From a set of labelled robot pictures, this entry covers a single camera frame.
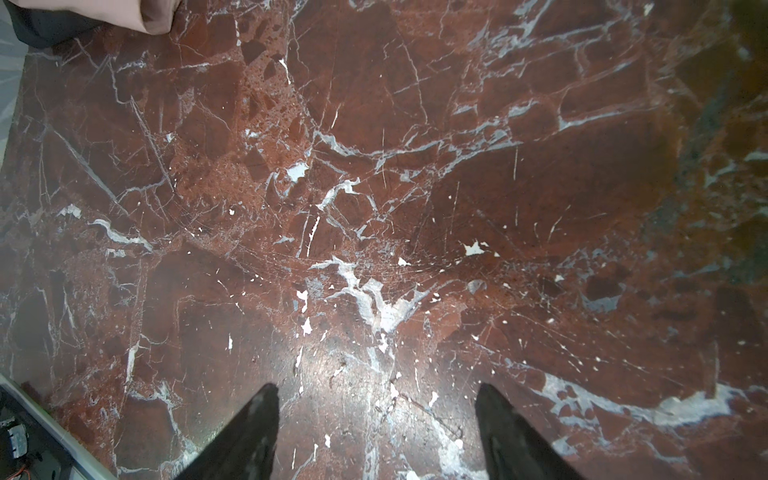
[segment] red marble floor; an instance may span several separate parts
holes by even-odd
[[[190,0],[33,51],[0,366],[120,478],[265,382],[278,479],[484,478],[479,382],[587,478],[763,478],[764,5]]]

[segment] black object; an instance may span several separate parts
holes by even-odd
[[[18,452],[19,456],[13,451],[13,440],[5,441],[5,438],[11,436],[12,430],[18,430],[16,435],[22,437],[22,444],[25,443],[24,448]],[[74,465],[70,453],[5,390],[4,386],[0,386],[0,436],[4,437],[0,442],[3,478],[21,467],[30,471],[31,478],[59,480],[70,477]]]
[[[490,480],[582,479],[494,386],[480,385],[475,414]]]
[[[3,2],[11,14],[16,38],[35,48],[52,47],[103,23],[68,10],[36,10]]]
[[[267,383],[176,480],[267,480],[279,424],[277,387]]]

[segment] orange wire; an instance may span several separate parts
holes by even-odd
[[[26,470],[26,465],[22,465],[22,467],[16,472],[15,474],[11,475],[10,477],[7,477],[5,480],[11,480],[11,478],[15,478],[23,473],[24,470]]]

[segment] floor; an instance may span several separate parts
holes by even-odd
[[[764,5],[190,0],[33,51],[0,368],[120,478],[265,382],[276,479],[484,478],[480,382],[587,478],[760,478]]]

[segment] gray tile floor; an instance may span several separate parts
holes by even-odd
[[[27,45],[13,32],[8,10],[4,5],[0,6],[0,167],[5,159],[5,144],[11,130],[27,50]]]

